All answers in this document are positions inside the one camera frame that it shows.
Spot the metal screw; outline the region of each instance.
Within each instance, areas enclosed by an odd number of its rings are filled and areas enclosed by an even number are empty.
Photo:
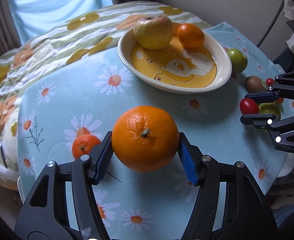
[[[245,166],[245,164],[243,162],[237,162],[236,165],[239,168],[243,168]]]
[[[209,155],[204,155],[203,156],[203,161],[208,162],[211,160],[211,157]]]
[[[47,167],[52,167],[52,166],[54,166],[55,165],[55,162],[54,161],[49,161],[48,163],[47,163]]]
[[[87,160],[89,159],[89,155],[84,154],[84,155],[82,155],[82,156],[80,157],[80,159],[81,159],[82,161],[87,161]]]

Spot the wall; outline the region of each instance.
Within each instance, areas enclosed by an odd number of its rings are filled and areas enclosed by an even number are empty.
[[[202,20],[217,25],[228,22],[257,44],[282,0],[162,0],[162,3],[194,13]],[[285,48],[292,32],[280,14],[260,49],[274,60]]]

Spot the green fruit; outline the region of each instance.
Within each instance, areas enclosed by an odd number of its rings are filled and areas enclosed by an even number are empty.
[[[279,116],[279,120],[281,118],[280,110],[276,103],[261,103],[259,105],[259,113],[277,115]]]
[[[246,78],[246,88],[248,93],[257,93],[262,90],[267,90],[266,83],[256,76]]]
[[[244,54],[242,54],[238,49],[229,49],[227,53],[231,60],[231,72],[233,74],[239,74],[246,69],[248,59]]]

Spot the cable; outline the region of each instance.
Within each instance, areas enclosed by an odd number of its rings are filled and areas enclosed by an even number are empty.
[[[262,44],[262,42],[265,40],[265,38],[266,38],[267,35],[269,34],[271,28],[274,26],[274,23],[275,23],[276,20],[278,19],[278,17],[279,17],[279,15],[280,15],[280,13],[281,13],[281,11],[282,11],[284,5],[285,5],[285,2],[284,2],[284,0],[282,0],[281,5],[280,5],[280,7],[279,7],[279,9],[278,9],[278,11],[277,11],[277,13],[276,13],[274,19],[272,20],[271,24],[269,25],[268,29],[266,30],[266,32],[265,32],[265,34],[263,35],[263,37],[261,38],[261,40],[258,42],[258,44],[257,44],[257,48],[259,48],[259,46]]]

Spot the plate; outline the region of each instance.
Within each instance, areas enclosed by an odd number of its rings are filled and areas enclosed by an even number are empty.
[[[223,86],[231,76],[226,51],[207,33],[202,47],[184,48],[176,35],[179,25],[173,23],[172,41],[161,50],[141,47],[129,29],[118,42],[121,61],[141,80],[171,93],[198,94]]]

